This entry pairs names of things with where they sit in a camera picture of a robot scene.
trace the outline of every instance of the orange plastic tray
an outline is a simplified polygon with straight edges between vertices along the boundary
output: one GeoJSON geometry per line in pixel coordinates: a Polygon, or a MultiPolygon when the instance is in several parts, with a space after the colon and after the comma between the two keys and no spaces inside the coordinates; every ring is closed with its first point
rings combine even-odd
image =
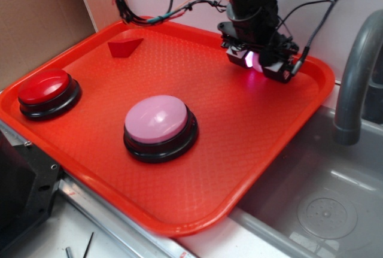
{"type": "Polygon", "coordinates": [[[19,79],[0,95],[0,119],[148,230],[196,233],[223,218],[310,118],[334,86],[331,69],[309,57],[288,83],[230,63],[218,34],[175,23],[115,23],[19,79]],[[128,58],[108,41],[143,38],[128,58]],[[63,68],[83,96],[66,114],[32,122],[17,90],[44,69],[63,68]],[[124,118],[140,100],[180,98],[199,123],[196,144],[166,163],[131,158],[124,118]]]}

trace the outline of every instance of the stainless steel sink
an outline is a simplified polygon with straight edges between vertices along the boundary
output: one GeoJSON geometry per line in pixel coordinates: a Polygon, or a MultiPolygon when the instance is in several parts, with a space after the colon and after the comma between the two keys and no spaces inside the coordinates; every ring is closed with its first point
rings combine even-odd
{"type": "Polygon", "coordinates": [[[291,257],[382,257],[383,127],[342,146],[333,117],[321,107],[231,217],[291,257]]]}

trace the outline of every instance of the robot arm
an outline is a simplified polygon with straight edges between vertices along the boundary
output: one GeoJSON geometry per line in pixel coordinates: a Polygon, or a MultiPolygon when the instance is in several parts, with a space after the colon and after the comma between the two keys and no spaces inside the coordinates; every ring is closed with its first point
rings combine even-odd
{"type": "MultiPolygon", "coordinates": [[[[230,3],[226,7],[229,21],[218,24],[218,29],[222,33],[222,47],[227,48],[231,62],[243,67],[248,66],[246,63],[248,55],[256,53],[258,61],[255,63],[261,66],[266,77],[287,83],[303,64],[312,39],[338,0],[323,1],[330,2],[330,7],[296,63],[293,63],[293,56],[298,53],[299,47],[293,42],[292,37],[287,38],[278,32],[281,22],[278,17],[277,0],[229,0],[230,3]]],[[[179,11],[171,11],[164,16],[145,20],[134,15],[124,0],[116,2],[123,20],[143,26],[161,23],[179,11]]],[[[211,5],[216,8],[222,7],[218,2],[211,5]]]]}
{"type": "Polygon", "coordinates": [[[291,78],[292,55],[298,46],[276,29],[279,25],[276,0],[229,0],[228,22],[218,24],[222,47],[227,48],[231,62],[247,67],[249,53],[259,54],[259,64],[265,76],[281,82],[291,78]]]}

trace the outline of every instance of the led light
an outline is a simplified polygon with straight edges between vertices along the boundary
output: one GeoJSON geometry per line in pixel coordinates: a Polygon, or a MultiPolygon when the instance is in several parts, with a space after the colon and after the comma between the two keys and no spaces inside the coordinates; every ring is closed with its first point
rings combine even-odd
{"type": "Polygon", "coordinates": [[[249,51],[245,57],[246,66],[248,68],[254,68],[257,72],[263,72],[261,65],[258,63],[259,54],[249,51]]]}

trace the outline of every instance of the cardboard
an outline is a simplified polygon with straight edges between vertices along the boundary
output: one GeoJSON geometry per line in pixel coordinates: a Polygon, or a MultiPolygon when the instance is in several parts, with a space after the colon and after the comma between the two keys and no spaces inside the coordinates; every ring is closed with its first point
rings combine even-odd
{"type": "Polygon", "coordinates": [[[0,0],[0,90],[94,32],[83,0],[0,0]]]}

